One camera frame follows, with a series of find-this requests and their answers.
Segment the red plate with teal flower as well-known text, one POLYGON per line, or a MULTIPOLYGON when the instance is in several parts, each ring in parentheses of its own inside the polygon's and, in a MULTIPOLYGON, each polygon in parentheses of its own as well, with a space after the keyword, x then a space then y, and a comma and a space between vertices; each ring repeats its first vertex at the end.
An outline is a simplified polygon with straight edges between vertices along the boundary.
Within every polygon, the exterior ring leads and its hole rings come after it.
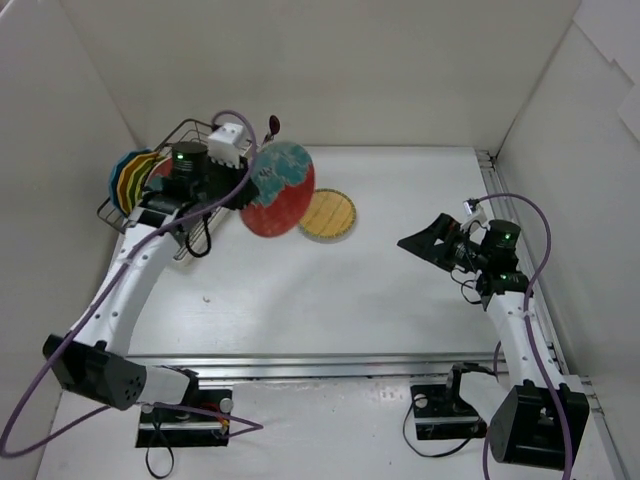
POLYGON ((165 158, 155 165, 142 187, 142 195, 150 192, 160 192, 163 188, 163 180, 169 176, 173 166, 171 158, 165 158))

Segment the woven bamboo pattern plate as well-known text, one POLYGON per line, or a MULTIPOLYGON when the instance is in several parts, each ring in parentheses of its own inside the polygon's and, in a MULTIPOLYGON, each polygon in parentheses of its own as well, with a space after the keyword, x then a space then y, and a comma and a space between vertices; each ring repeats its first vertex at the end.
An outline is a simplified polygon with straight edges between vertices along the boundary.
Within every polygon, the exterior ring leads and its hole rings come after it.
POLYGON ((354 228, 357 210, 345 193, 329 188, 316 189, 306 213, 298 223, 306 237, 320 242, 345 238, 354 228))

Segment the green polka dot bowl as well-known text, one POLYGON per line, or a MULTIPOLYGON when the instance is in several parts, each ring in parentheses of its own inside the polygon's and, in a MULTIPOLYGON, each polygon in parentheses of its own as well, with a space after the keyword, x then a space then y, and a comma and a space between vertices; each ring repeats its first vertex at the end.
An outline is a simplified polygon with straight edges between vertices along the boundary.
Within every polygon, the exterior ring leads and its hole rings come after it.
POLYGON ((157 152, 136 156, 127 166, 127 183, 125 190, 126 215, 130 215, 138 201, 142 197, 142 190, 151 170, 160 161, 157 152))
POLYGON ((155 152, 140 154, 132 160, 132 173, 128 184, 129 212, 132 212, 134 207, 141 200, 142 187, 151 169, 163 159, 165 159, 164 156, 155 152))

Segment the yellow polka dot bowl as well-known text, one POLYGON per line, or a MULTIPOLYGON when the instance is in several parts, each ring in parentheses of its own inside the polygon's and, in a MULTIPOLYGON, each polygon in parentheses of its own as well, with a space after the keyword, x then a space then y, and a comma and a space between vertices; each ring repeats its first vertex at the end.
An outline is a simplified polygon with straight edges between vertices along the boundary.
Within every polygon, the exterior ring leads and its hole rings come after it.
POLYGON ((130 162, 122 170, 122 172, 121 172, 121 174, 119 176, 119 179, 118 179, 118 184, 117 184, 117 196, 118 196, 118 199, 119 199, 119 201, 121 203, 121 207, 124 210, 124 213, 125 213, 124 216, 125 217, 129 216, 129 215, 126 215, 127 207, 125 207, 124 204, 126 203, 125 190, 126 190, 126 183, 127 183, 127 180, 126 180, 126 178, 127 178, 127 166, 130 164, 130 162))

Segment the blue polka dot bowl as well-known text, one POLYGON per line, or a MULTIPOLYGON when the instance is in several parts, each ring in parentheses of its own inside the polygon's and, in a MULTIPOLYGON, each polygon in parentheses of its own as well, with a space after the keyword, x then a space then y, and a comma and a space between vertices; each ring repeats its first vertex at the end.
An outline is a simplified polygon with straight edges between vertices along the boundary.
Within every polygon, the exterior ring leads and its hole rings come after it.
POLYGON ((110 201, 111 201, 112 205, 122 215, 125 215, 125 213, 124 213, 124 210, 121 207, 121 203, 120 203, 120 201, 118 199, 118 196, 117 196, 117 184, 118 184, 119 176, 120 176, 122 170, 124 169, 124 167, 131 160, 133 160, 137 155, 147 154, 147 153, 150 153, 150 152, 151 152, 151 150, 149 148, 143 148, 143 149, 139 149, 139 150, 130 151, 130 152, 126 153, 125 155, 123 155, 116 162, 116 164, 114 165, 114 167, 111 170, 109 181, 108 181, 109 197, 110 197, 110 201))

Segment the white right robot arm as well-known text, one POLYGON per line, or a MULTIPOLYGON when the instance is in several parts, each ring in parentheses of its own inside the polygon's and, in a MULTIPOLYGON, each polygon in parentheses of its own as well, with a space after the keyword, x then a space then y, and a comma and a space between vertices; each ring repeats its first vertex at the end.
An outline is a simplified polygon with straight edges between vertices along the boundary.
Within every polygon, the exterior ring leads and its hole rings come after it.
POLYGON ((398 246, 432 265, 476 276, 475 290, 498 333, 511 387, 484 387, 479 369, 454 373, 442 388, 445 405, 472 406, 488 426, 489 449, 498 463, 560 470, 570 476, 589 416, 589 403, 573 391, 551 358, 534 315, 528 277, 518 268, 518 225, 491 220, 480 243, 475 221, 440 214, 398 246))

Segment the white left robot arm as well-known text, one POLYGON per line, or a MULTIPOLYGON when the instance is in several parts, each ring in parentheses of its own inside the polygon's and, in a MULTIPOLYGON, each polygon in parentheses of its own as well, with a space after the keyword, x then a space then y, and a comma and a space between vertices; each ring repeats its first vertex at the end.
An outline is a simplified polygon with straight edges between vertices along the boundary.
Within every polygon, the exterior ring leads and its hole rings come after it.
POLYGON ((190 230, 221 208, 241 209, 258 194, 249 173, 253 145, 238 140, 182 141, 172 169, 145 187, 128 216, 121 250, 83 316, 65 336, 43 345, 46 366, 63 390, 108 407, 161 404, 175 418, 199 409, 190 370, 128 360, 140 313, 160 274, 186 244, 190 230))

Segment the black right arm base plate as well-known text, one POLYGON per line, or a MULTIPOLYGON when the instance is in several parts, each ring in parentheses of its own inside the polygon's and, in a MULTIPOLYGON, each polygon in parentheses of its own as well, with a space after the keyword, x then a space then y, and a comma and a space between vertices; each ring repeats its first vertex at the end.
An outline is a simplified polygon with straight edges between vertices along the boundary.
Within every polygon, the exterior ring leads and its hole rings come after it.
POLYGON ((406 445, 419 457, 447 458, 459 453, 472 440, 486 437, 486 422, 459 393, 462 376, 468 373, 480 373, 497 378, 497 374, 488 367, 478 363, 462 362, 451 367, 443 383, 410 387, 411 403, 402 422, 402 436, 406 445), (407 426, 410 419, 413 419, 417 441, 460 440, 460 443, 443 452, 422 452, 409 440, 407 426))

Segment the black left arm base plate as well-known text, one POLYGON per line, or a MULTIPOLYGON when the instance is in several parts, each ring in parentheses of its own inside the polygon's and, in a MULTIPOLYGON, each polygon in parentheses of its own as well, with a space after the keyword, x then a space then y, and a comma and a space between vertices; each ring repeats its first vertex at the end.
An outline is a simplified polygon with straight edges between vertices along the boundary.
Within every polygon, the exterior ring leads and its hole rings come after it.
POLYGON ((167 479, 175 466, 178 449, 227 447, 233 393, 228 388, 201 391, 190 406, 211 415, 167 408, 141 409, 135 447, 145 451, 144 464, 152 479, 167 479))

